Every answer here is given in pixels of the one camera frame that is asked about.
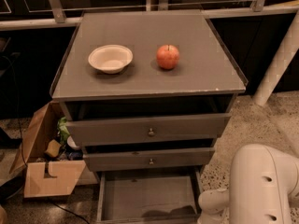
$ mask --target green object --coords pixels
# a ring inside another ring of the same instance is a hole
[[[66,117],[62,117],[58,120],[57,129],[60,135],[60,143],[63,146],[67,144],[67,138],[70,135],[65,124],[66,124]]]

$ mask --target white robotic arm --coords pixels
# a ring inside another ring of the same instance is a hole
[[[240,148],[232,162],[229,191],[200,195],[198,223],[220,223],[229,206],[230,224],[292,224],[290,204],[299,193],[298,170],[297,158],[272,147]]]

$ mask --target gray tabletop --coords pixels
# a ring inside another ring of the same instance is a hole
[[[134,56],[117,75],[103,74],[88,63],[94,49],[111,44],[129,48]],[[170,71],[155,60],[157,48],[166,44],[180,52],[178,66]],[[244,90],[200,11],[86,13],[52,98],[83,101]]]

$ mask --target concrete floor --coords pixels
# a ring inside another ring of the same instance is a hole
[[[229,187],[230,164],[236,151],[252,143],[275,147],[299,157],[299,91],[272,94],[264,107],[255,105],[250,96],[237,97],[223,136],[216,143],[216,153],[205,167],[201,180],[204,189]],[[30,119],[22,122],[25,131]],[[0,127],[14,137],[18,137],[12,120],[1,120]],[[5,149],[5,157],[0,161],[0,183],[16,174],[8,170],[16,153],[15,149]],[[98,186],[78,186],[73,194],[64,197],[23,199],[22,193],[3,203],[9,223],[85,223],[51,202],[72,210],[85,217],[90,223],[96,220]],[[292,208],[292,222],[299,221],[299,212]],[[227,215],[223,223],[228,223]]]

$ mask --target white pole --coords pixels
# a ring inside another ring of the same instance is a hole
[[[272,94],[292,58],[299,49],[299,10],[285,34],[277,53],[266,71],[261,84],[253,96],[255,104],[263,106]]]

